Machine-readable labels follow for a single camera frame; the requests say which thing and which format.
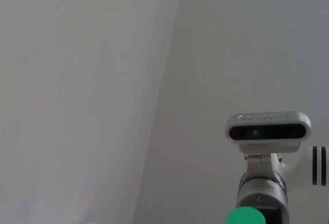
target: camera lens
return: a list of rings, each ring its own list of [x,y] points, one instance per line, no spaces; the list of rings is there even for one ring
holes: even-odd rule
[[[306,128],[302,124],[235,126],[229,135],[233,140],[299,139]]]

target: white wall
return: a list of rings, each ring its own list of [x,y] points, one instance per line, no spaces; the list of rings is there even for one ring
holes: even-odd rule
[[[244,159],[237,113],[301,110],[329,146],[329,0],[180,0],[135,223],[225,223]],[[298,154],[284,156],[295,162]],[[289,193],[291,223],[327,223],[329,191]]]
[[[1,223],[131,223],[178,0],[0,0]]]

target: green object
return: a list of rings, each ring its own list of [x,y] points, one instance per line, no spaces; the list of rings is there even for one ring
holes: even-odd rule
[[[251,207],[237,208],[228,215],[226,224],[266,224],[264,215]]]

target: black and white striped part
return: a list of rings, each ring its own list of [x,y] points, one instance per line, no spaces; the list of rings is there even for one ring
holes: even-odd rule
[[[327,155],[326,147],[313,146],[312,177],[313,185],[326,186]]]

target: camera housing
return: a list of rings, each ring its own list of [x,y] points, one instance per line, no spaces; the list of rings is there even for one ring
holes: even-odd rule
[[[293,153],[310,136],[311,123],[298,111],[233,115],[226,136],[245,154]]]

